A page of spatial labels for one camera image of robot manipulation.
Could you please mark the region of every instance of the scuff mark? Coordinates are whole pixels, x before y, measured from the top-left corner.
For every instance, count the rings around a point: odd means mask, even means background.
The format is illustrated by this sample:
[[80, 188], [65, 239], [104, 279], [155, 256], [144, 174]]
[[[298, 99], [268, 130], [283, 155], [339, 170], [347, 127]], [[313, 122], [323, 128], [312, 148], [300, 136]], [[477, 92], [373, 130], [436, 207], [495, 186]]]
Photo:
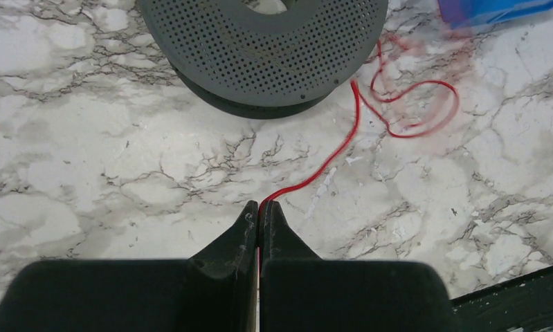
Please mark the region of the scuff mark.
[[321, 199], [321, 196], [325, 192], [327, 192], [327, 189], [329, 188], [329, 185], [331, 184], [331, 181], [333, 179], [333, 175], [335, 174], [336, 171], [337, 171], [337, 167], [333, 167], [327, 173], [325, 180], [323, 180], [323, 183], [321, 183], [321, 185], [319, 186], [319, 189], [317, 189], [315, 196], [313, 196], [313, 201], [311, 202], [311, 205], [309, 205], [309, 209], [307, 210], [307, 213], [305, 213], [305, 219], [308, 219], [313, 215], [313, 211], [315, 211], [315, 208], [317, 206], [317, 203], [319, 202], [319, 199]]
[[392, 234], [396, 236], [399, 239], [403, 239], [406, 235], [406, 229], [405, 227], [400, 223], [393, 231]]
[[347, 157], [345, 159], [345, 161], [347, 161], [347, 164], [351, 166], [354, 161], [358, 161], [358, 160], [363, 159], [363, 158], [364, 157], [356, 157], [356, 158]]

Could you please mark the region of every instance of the white marble surface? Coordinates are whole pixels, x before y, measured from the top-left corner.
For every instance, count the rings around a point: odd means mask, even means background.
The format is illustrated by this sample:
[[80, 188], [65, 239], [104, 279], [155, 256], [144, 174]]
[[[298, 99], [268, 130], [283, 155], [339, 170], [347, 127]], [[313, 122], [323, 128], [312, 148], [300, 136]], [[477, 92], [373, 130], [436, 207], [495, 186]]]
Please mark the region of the white marble surface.
[[[429, 11], [392, 0], [386, 28], [433, 36]], [[473, 45], [449, 128], [397, 140], [366, 115], [326, 176], [280, 199], [317, 253], [424, 261], [453, 297], [553, 264], [553, 13]], [[397, 81], [445, 63], [402, 62]], [[133, 1], [0, 0], [0, 299], [37, 259], [194, 254], [313, 172], [352, 109], [346, 83], [299, 116], [236, 118], [182, 85]]]

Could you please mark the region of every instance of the red cable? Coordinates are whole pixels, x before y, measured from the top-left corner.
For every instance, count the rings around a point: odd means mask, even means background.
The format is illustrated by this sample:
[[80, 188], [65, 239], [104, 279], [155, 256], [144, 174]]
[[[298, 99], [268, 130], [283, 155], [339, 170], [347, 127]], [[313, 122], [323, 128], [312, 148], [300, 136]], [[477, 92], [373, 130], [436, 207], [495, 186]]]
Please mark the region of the red cable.
[[[391, 36], [390, 37], [390, 41], [395, 43], [396, 45], [398, 45], [400, 48], [402, 48], [403, 50], [408, 50], [409, 47], [403, 43], [401, 43], [399, 41], [399, 39], [395, 36]], [[391, 103], [391, 102], [395, 102], [397, 101], [398, 99], [402, 98], [405, 94], [411, 92], [412, 90], [416, 89], [418, 86], [421, 86], [423, 84], [437, 84], [437, 85], [442, 85], [442, 86], [445, 86], [446, 88], [450, 89], [452, 92], [453, 92], [453, 95], [454, 95], [454, 102], [453, 102], [453, 106], [450, 110], [450, 112], [448, 113], [448, 115], [445, 117], [445, 119], [439, 121], [435, 126], [431, 127], [430, 129], [426, 129], [426, 130], [423, 130], [419, 133], [414, 133], [414, 134], [408, 134], [408, 135], [401, 135], [401, 134], [398, 134], [398, 133], [395, 133], [393, 132], [391, 129], [390, 129], [390, 122], [388, 120], [386, 120], [382, 114], [380, 114], [380, 112], [378, 112], [364, 97], [363, 95], [361, 94], [360, 92], [360, 89], [358, 88], [358, 82], [355, 80], [355, 79], [352, 79], [351, 81], [351, 85], [352, 85], [352, 90], [354, 92], [354, 98], [356, 100], [356, 117], [355, 117], [355, 120], [354, 120], [354, 126], [352, 127], [352, 130], [350, 130], [350, 132], [347, 134], [347, 136], [345, 137], [344, 141], [341, 143], [341, 145], [329, 156], [327, 157], [327, 159], [325, 160], [325, 162], [321, 165], [321, 167], [319, 167], [319, 169], [317, 169], [317, 171], [315, 173], [313, 173], [313, 175], [311, 175], [309, 178], [307, 178], [306, 180], [304, 180], [303, 182], [297, 184], [297, 185], [292, 185], [290, 187], [286, 187], [286, 188], [282, 188], [281, 190], [278, 190], [277, 192], [274, 192], [273, 194], [271, 194], [270, 196], [266, 197], [262, 203], [260, 204], [260, 214], [262, 213], [262, 210], [264, 209], [264, 206], [266, 205], [267, 202], [269, 201], [274, 201], [275, 199], [277, 199], [278, 197], [284, 195], [284, 194], [287, 194], [289, 192], [294, 192], [296, 190], [299, 190], [299, 189], [302, 189], [306, 186], [308, 186], [311, 182], [315, 181], [319, 176], [321, 176], [321, 174], [323, 174], [323, 172], [325, 171], [325, 169], [327, 169], [327, 166], [329, 166], [329, 164], [337, 157], [341, 154], [341, 152], [343, 152], [343, 150], [345, 150], [345, 148], [351, 143], [351, 141], [354, 139], [354, 137], [356, 136], [356, 133], [358, 132], [358, 127], [360, 125], [360, 100], [364, 102], [364, 104], [374, 113], [376, 114], [376, 116], [378, 117], [378, 119], [380, 119], [380, 121], [382, 121], [382, 123], [384, 123], [384, 125], [386, 126], [386, 131], [388, 132], [389, 135], [391, 135], [392, 137], [395, 137], [395, 138], [416, 138], [416, 137], [422, 137], [422, 136], [425, 136], [425, 135], [428, 135], [430, 133], [434, 133], [438, 130], [440, 130], [441, 128], [445, 127], [452, 119], [453, 117], [455, 116], [455, 114], [457, 113], [457, 109], [459, 108], [460, 106], [460, 96], [459, 94], [457, 93], [457, 90], [455, 89], [454, 86], [452, 86], [451, 84], [447, 83], [447, 82], [444, 82], [444, 81], [441, 81], [441, 80], [425, 80], [425, 81], [422, 81], [422, 82], [418, 82], [418, 83], [415, 83], [411, 86], [409, 86], [406, 90], [402, 91], [401, 93], [399, 93], [398, 95], [396, 95], [395, 97], [393, 98], [388, 98], [388, 99], [383, 99], [383, 98], [380, 98], [376, 91], [374, 90], [374, 82], [376, 81], [376, 78], [378, 77], [378, 74], [382, 73], [383, 69], [384, 69], [384, 66], [387, 64], [385, 61], [382, 60], [382, 45], [381, 45], [381, 42], [378, 41], [378, 52], [377, 54], [374, 56], [374, 57], [371, 57], [370, 59], [367, 60], [366, 63], [371, 63], [373, 62], [376, 58], [379, 58], [379, 68], [378, 70], [376, 71], [376, 74], [374, 74], [374, 77], [372, 78], [372, 81], [370, 82], [370, 92], [372, 94], [372, 97], [374, 97], [374, 99], [378, 102], [382, 102], [382, 103]], [[433, 118], [435, 118], [435, 116], [437, 115], [437, 112], [435, 113], [432, 113], [431, 116], [428, 116], [426, 117], [425, 119], [423, 119], [422, 121], [420, 122], [417, 122], [417, 123], [414, 123], [414, 124], [409, 124], [405, 127], [405, 129], [411, 129], [411, 128], [415, 128], [415, 127], [420, 127], [426, 123], [429, 123]]]

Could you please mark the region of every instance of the gray veining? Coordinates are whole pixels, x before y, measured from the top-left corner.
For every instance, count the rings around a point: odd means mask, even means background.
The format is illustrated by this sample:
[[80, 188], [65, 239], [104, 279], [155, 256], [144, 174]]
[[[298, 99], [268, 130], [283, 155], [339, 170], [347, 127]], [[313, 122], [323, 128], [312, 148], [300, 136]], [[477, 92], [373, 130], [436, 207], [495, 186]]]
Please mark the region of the gray veining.
[[[397, 64], [398, 86], [451, 70], [431, 2], [390, 2], [386, 29], [430, 51]], [[318, 254], [424, 261], [453, 297], [553, 264], [553, 12], [470, 46], [450, 126], [397, 140], [366, 113], [332, 168], [280, 199]], [[0, 1], [0, 299], [37, 259], [189, 257], [310, 175], [353, 106], [345, 83], [292, 118], [236, 118], [184, 87], [133, 1]]]

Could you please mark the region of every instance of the gray speaker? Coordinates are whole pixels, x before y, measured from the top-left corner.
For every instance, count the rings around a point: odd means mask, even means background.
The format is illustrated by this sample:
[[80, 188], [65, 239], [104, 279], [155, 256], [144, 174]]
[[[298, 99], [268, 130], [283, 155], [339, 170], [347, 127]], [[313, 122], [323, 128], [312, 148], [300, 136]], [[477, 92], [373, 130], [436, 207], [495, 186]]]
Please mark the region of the gray speaker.
[[350, 78], [382, 31], [388, 0], [284, 0], [264, 15], [242, 0], [138, 0], [186, 86], [222, 111], [282, 118]]

